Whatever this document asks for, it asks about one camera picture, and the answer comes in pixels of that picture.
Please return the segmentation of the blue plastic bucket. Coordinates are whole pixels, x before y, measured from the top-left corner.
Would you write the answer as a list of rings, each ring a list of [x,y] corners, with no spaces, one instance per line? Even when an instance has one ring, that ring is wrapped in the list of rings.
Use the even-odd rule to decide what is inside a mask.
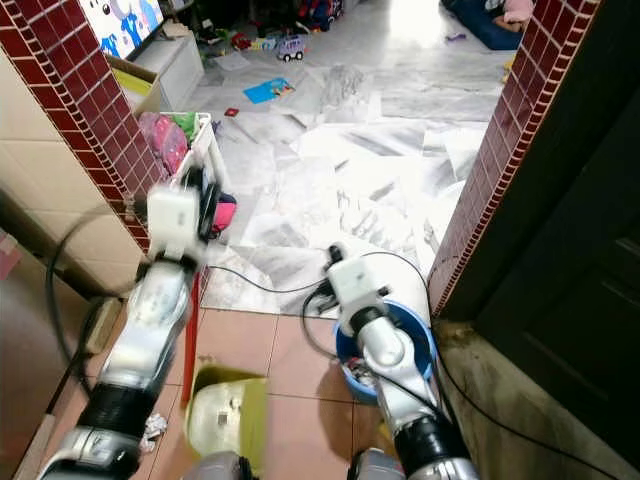
[[[384,303],[389,308],[392,323],[412,340],[413,361],[415,361],[416,369],[420,371],[426,381],[430,381],[435,372],[436,344],[431,337],[429,323],[425,323],[424,317],[419,312],[407,308],[404,303],[396,300],[385,300]],[[335,355],[339,357],[339,362],[342,364],[342,372],[349,393],[358,403],[378,403],[378,390],[374,385],[369,381],[362,381],[361,376],[356,375],[355,371],[346,366],[349,358],[364,357],[364,349],[360,347],[355,338],[343,333],[339,323],[334,325],[332,330],[335,340]]]

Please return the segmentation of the white basket with toys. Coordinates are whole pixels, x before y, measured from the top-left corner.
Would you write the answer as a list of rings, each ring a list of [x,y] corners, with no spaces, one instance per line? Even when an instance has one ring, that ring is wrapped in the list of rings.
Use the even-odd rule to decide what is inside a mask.
[[[228,180],[227,166],[215,136],[216,122],[204,111],[143,111],[138,115],[143,141],[165,168],[166,177],[146,189],[143,197],[165,184],[180,184],[192,166],[204,173],[218,204]]]

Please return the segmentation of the white television cabinet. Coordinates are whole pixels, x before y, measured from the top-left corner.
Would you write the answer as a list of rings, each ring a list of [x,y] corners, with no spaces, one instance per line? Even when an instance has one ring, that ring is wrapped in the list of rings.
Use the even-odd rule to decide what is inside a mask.
[[[184,111],[205,73],[192,36],[152,38],[132,60],[106,59],[133,114]]]

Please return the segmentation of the lying person in pink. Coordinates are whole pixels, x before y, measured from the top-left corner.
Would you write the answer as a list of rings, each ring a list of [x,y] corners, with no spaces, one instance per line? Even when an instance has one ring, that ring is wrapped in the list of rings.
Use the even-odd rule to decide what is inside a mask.
[[[534,12],[534,0],[503,0],[502,13],[494,19],[498,26],[513,32],[524,32]]]

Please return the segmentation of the white toy car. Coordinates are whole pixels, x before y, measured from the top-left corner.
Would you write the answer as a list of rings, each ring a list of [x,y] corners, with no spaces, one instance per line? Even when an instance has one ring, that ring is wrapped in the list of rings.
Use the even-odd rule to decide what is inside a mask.
[[[275,56],[279,61],[302,61],[305,59],[307,35],[289,35],[276,44]]]

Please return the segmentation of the pink toy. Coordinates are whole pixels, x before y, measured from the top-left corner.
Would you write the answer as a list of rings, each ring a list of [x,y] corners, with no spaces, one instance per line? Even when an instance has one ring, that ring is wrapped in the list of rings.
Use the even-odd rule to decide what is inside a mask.
[[[220,193],[218,198],[218,204],[216,204],[214,211],[214,218],[212,218],[212,232],[221,234],[224,230],[227,230],[236,216],[238,209],[238,201],[233,195],[228,193]]]

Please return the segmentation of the crumpled white paper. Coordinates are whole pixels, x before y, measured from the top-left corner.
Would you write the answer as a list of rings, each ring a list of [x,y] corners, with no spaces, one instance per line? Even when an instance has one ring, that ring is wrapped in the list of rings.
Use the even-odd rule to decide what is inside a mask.
[[[161,413],[151,413],[145,421],[145,429],[140,440],[140,447],[143,452],[155,451],[157,443],[161,436],[166,433],[169,428],[168,419]]]

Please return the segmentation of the red blue toy bag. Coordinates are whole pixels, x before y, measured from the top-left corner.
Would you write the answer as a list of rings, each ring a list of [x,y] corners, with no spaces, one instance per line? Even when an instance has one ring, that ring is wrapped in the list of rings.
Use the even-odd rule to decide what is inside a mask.
[[[344,0],[300,0],[297,24],[308,31],[328,32],[344,13]]]

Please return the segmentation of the blue picture book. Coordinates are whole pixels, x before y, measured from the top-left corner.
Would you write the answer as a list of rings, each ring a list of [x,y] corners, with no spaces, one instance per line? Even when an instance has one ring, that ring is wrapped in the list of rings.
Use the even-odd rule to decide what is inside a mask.
[[[253,105],[264,104],[264,102],[279,99],[294,92],[294,86],[287,78],[276,77],[268,81],[248,87],[243,91],[243,95]]]

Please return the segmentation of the dark blue floor mat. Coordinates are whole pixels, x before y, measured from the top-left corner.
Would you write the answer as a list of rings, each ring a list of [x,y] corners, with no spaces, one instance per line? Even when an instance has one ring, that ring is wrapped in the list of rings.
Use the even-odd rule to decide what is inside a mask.
[[[502,13],[502,3],[503,0],[439,0],[439,4],[488,49],[516,50],[524,32],[508,31],[494,22]]]

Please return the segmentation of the green dustpan with red handle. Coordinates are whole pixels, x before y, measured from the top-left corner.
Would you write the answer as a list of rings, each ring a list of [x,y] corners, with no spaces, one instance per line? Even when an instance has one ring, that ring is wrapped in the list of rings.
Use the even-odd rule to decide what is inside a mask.
[[[191,294],[193,312],[182,334],[183,429],[193,462],[180,480],[260,480],[268,426],[266,378],[198,355],[198,335],[207,330],[198,301],[200,291]]]

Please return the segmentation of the brown cabinet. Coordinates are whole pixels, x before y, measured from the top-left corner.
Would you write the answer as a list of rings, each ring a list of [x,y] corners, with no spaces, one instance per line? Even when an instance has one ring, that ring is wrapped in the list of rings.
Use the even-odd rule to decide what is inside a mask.
[[[67,361],[52,332],[45,262],[0,233],[0,463],[10,480],[35,480],[29,445],[45,448],[40,429],[63,387]]]

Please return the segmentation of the dark wooden door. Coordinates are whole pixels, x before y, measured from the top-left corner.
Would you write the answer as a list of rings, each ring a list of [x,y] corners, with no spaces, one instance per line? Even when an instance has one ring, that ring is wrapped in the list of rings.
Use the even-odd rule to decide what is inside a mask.
[[[431,306],[640,472],[640,0],[535,0]]]

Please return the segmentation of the grey robot body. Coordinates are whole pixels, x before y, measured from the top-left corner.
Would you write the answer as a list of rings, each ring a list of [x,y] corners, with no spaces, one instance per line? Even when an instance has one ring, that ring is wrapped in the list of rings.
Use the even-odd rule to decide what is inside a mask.
[[[236,452],[207,454],[180,480],[259,480],[251,463]],[[396,458],[378,448],[367,448],[353,457],[346,480],[407,480]]]

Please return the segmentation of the flat screen television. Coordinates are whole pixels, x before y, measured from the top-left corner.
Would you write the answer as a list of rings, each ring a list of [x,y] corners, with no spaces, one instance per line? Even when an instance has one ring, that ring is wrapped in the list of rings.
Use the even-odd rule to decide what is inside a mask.
[[[134,60],[165,20],[161,0],[77,0],[106,55]]]

